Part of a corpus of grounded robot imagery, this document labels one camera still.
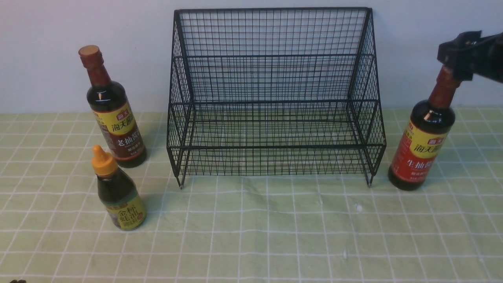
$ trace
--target soy sauce bottle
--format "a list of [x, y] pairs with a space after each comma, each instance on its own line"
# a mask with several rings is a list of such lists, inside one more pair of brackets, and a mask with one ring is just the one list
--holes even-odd
[[133, 180], [122, 171], [110, 153], [93, 147], [91, 164], [98, 178], [98, 197], [115, 226], [122, 230], [139, 227], [147, 214]]
[[110, 79], [96, 45], [84, 46], [78, 54], [91, 81], [88, 103], [114, 159], [124, 168], [140, 165], [147, 157], [147, 150], [124, 87]]
[[455, 121], [451, 102], [461, 82], [442, 66], [430, 98], [412, 109], [410, 120], [388, 169], [388, 179], [405, 191], [418, 189]]

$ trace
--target yellow label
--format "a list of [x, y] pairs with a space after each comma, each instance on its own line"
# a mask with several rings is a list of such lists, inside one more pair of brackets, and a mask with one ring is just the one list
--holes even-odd
[[447, 133], [431, 134], [417, 128], [409, 121], [405, 134], [410, 139], [410, 152], [419, 158], [432, 158], [437, 156], [444, 144]]
[[121, 108], [111, 112], [94, 111], [96, 121], [107, 127], [108, 131], [114, 135], [128, 133], [135, 125], [133, 113], [129, 103], [125, 103]]
[[108, 205], [108, 214], [115, 226], [123, 230], [132, 230], [138, 227], [147, 215], [147, 210], [137, 191], [134, 191], [130, 200], [123, 203]]

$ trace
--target bottle label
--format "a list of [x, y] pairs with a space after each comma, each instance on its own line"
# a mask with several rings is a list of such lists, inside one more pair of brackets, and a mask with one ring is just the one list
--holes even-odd
[[446, 137], [447, 133], [424, 132], [409, 121], [391, 163], [395, 176], [405, 182], [423, 182]]
[[135, 229], [145, 220], [147, 214], [136, 190], [133, 190], [123, 201], [106, 204], [106, 208], [112, 222], [122, 230]]
[[114, 111], [93, 112], [115, 159], [131, 160], [145, 150], [128, 102]]

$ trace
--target wire shelf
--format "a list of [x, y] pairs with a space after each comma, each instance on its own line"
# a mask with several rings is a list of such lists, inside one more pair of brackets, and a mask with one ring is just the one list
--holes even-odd
[[363, 173], [386, 148], [370, 8], [176, 10], [166, 148], [189, 175]]

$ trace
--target black robotic arm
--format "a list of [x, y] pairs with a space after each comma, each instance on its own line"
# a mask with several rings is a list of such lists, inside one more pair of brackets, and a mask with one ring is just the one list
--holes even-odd
[[503, 33], [481, 35], [481, 31], [463, 32], [440, 44], [437, 60], [452, 70], [458, 81], [471, 81], [477, 74], [503, 83]]

